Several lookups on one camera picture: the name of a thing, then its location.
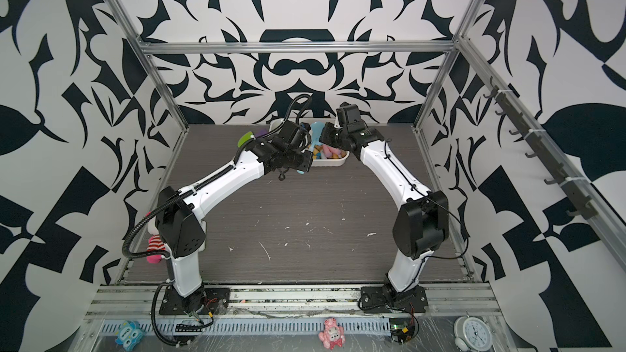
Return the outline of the purple shovel pink handle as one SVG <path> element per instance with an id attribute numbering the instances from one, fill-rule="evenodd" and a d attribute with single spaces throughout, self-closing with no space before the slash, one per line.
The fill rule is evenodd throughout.
<path id="1" fill-rule="evenodd" d="M 267 136 L 268 136 L 268 131 L 266 129 L 261 129 L 254 133 L 254 137 L 256 139 L 267 137 Z"/>

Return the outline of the white plastic storage box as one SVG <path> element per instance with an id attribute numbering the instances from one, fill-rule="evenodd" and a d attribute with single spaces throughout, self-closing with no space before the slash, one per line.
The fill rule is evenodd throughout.
<path id="1" fill-rule="evenodd" d="M 331 124 L 334 124 L 334 120 L 328 118 L 303 118 L 301 122 L 323 122 L 324 124 L 326 124 L 326 122 L 330 122 Z M 313 167 L 340 167 L 345 164 L 350 156 L 349 152 L 331 148 L 323 143 L 321 143 L 321 145 L 321 159 L 315 160 L 313 162 Z"/>

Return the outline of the green shovel yellow handle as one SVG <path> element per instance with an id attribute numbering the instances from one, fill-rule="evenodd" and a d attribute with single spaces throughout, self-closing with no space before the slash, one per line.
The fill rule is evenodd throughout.
<path id="1" fill-rule="evenodd" d="M 241 136 L 241 138 L 237 142 L 237 147 L 243 147 L 247 142 L 254 139 L 254 133 L 252 131 L 248 131 Z"/>

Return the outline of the blue toy shovel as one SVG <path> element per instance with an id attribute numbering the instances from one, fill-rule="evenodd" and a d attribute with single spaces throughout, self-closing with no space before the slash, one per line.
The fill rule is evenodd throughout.
<path id="1" fill-rule="evenodd" d="M 300 122 L 299 125 L 303 128 L 303 130 L 300 131 L 300 140 L 298 140 L 297 149 L 301 153 L 305 153 L 305 151 L 311 153 L 311 163 L 309 164 L 309 167 L 312 167 L 315 160 L 321 159 L 322 145 L 320 137 L 322 130 L 324 129 L 324 123 Z"/>

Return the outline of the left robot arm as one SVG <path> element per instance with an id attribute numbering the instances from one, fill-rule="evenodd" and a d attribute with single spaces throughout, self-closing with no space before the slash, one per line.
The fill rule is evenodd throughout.
<path id="1" fill-rule="evenodd" d="M 171 282 L 181 298 L 203 288 L 199 252 L 206 240 L 203 219 L 208 213 L 266 174 L 308 172 L 313 158 L 310 144 L 306 127 L 285 120 L 264 136 L 241 141 L 233 159 L 217 171 L 168 195 L 165 209 L 155 213 L 155 226 L 171 264 Z"/>

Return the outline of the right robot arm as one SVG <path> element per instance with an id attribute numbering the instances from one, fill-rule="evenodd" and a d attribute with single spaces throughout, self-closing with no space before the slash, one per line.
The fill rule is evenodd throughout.
<path id="1" fill-rule="evenodd" d="M 390 194 L 398 209 L 392 229 L 397 254 L 386 283 L 392 295 L 416 288 L 426 262 L 448 239 L 448 198 L 410 173 L 355 104 L 340 105 L 336 122 L 324 126 L 320 141 L 353 154 Z"/>

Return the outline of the pink striped plush doll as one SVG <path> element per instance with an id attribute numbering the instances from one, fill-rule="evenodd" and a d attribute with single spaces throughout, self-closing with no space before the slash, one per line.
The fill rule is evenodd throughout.
<path id="1" fill-rule="evenodd" d="M 163 260 L 167 260 L 167 254 L 161 254 L 166 250 L 166 246 L 159 235 L 158 229 L 156 227 L 156 218 L 151 219 L 147 224 L 148 229 L 148 246 L 147 251 L 150 253 L 148 257 L 146 257 L 147 262 L 150 264 L 158 264 Z"/>

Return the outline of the pink bear toy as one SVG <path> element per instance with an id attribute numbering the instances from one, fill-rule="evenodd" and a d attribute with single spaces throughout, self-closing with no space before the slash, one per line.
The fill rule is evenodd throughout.
<path id="1" fill-rule="evenodd" d="M 344 328 L 340 326 L 336 319 L 328 318 L 324 321 L 324 329 L 318 333 L 318 337 L 327 350 L 335 347 L 343 347 L 346 338 Z"/>

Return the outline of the small green circuit board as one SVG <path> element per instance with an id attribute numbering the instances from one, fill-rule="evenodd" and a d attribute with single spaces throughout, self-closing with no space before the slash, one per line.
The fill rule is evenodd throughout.
<path id="1" fill-rule="evenodd" d="M 414 319 L 391 319 L 391 341 L 398 344 L 410 342 L 416 333 Z"/>

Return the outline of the white alarm clock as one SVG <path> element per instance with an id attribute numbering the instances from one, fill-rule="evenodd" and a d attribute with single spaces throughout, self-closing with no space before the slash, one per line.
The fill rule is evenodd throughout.
<path id="1" fill-rule="evenodd" d="M 477 317 L 464 316 L 453 325 L 454 343 L 460 351 L 490 351 L 493 337 L 487 324 Z"/>

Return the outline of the blue owl toy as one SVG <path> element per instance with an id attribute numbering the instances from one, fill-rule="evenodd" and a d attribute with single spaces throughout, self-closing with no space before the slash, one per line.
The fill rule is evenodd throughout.
<path id="1" fill-rule="evenodd" d="M 136 321 L 125 321 L 115 333 L 117 345 L 131 352 L 143 339 L 143 330 Z"/>

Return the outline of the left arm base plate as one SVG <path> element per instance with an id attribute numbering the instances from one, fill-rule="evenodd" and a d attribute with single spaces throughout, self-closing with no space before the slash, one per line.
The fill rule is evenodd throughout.
<path id="1" fill-rule="evenodd" d="M 167 287 L 159 306 L 160 315 L 219 314 L 228 309 L 231 290 L 229 288 L 203 288 L 182 298 L 174 287 Z"/>

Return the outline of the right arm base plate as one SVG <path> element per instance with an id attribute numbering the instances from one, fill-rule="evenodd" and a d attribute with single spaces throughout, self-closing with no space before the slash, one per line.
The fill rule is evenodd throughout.
<path id="1" fill-rule="evenodd" d="M 426 312 L 428 300 L 424 288 L 417 286 L 403 293 L 397 293 L 390 285 L 362 287 L 357 300 L 358 308 L 366 314 Z"/>

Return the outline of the black wall hook rack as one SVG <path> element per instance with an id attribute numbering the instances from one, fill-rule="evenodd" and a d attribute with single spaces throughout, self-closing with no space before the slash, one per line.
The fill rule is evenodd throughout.
<path id="1" fill-rule="evenodd" d="M 572 202 L 575 211 L 567 214 L 572 217 L 580 216 L 586 220 L 598 217 L 600 210 L 589 180 L 573 166 L 549 132 L 531 115 L 515 92 L 493 86 L 485 97 L 498 104 L 499 116 L 507 117 L 511 121 L 514 129 L 510 134 L 521 138 L 531 148 L 526 157 L 539 159 L 548 171 L 549 177 L 544 183 L 559 186 Z"/>

